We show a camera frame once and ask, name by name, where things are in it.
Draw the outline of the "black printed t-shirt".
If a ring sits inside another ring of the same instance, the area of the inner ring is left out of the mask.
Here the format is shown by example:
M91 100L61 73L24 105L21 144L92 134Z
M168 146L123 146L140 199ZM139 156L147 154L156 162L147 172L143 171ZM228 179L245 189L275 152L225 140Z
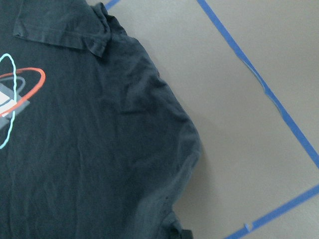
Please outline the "black printed t-shirt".
M190 239L198 132L102 3L0 3L0 236Z

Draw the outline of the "brown paper table cover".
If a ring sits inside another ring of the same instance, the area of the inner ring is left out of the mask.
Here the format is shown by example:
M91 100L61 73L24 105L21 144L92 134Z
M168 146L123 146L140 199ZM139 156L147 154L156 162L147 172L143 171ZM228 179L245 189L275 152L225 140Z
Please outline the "brown paper table cover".
M319 146L319 3L209 0L314 148ZM223 239L319 183L319 169L263 86L195 0L110 8L195 123L202 158L175 205L197 239Z

